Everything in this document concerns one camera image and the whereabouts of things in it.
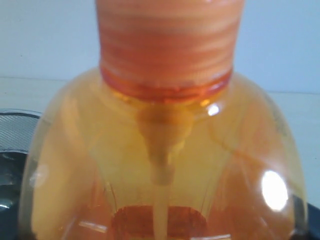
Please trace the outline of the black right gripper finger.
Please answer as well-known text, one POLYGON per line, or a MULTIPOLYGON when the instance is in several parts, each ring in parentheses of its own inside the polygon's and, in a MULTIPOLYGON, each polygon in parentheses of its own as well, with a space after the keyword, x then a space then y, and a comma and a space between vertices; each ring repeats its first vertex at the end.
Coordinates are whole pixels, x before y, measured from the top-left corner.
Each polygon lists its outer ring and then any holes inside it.
POLYGON ((307 204, 308 223, 305 240, 320 240, 320 209, 310 203, 307 204))

